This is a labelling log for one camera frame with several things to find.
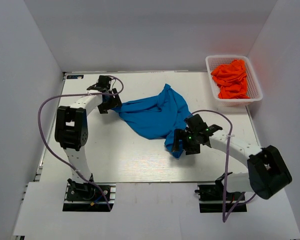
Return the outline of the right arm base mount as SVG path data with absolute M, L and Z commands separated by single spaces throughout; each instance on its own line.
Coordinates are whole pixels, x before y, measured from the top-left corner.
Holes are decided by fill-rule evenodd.
M 214 183 L 199 184 L 194 193 L 198 196 L 199 212 L 200 213 L 222 213 L 223 212 L 223 180 L 225 174 L 218 177 Z M 225 211 L 228 212 L 230 208 L 242 195 L 241 192 L 226 192 L 225 197 Z

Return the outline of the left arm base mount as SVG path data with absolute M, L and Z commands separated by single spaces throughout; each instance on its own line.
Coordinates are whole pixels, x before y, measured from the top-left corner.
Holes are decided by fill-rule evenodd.
M 63 201 L 63 212 L 110 212 L 115 203 L 116 185 L 101 183 L 95 187 L 88 183 L 76 183 L 70 178 Z

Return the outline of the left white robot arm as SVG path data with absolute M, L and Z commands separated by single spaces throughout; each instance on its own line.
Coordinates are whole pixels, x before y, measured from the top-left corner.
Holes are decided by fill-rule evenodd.
M 87 93 L 68 106 L 59 106 L 56 113 L 54 138 L 64 150 L 71 165 L 71 180 L 81 184 L 78 193 L 89 200 L 95 196 L 96 187 L 86 157 L 85 145 L 88 141 L 88 116 L 97 109 L 100 114 L 122 106 L 119 92 L 112 87 L 116 78 L 100 75 L 97 82 L 89 86 Z

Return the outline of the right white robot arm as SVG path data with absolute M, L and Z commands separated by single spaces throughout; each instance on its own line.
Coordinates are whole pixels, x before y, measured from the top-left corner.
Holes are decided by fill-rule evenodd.
M 226 133 L 222 127 L 208 126 L 199 114 L 185 119 L 185 129 L 175 129 L 172 151 L 186 155 L 201 152 L 201 146 L 219 150 L 243 164 L 247 171 L 225 171 L 215 180 L 216 195 L 226 200 L 233 193 L 250 192 L 268 200 L 292 182 L 292 176 L 279 152 L 272 145 L 260 147 Z

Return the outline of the blue t shirt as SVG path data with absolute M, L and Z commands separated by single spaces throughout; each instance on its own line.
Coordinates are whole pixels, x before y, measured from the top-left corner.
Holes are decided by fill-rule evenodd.
M 169 84 L 158 95 L 124 102 L 112 110 L 141 137 L 165 139 L 165 148 L 174 158 L 180 158 L 182 143 L 178 151 L 172 151 L 174 132 L 186 128 L 185 118 L 191 113 L 186 100 Z

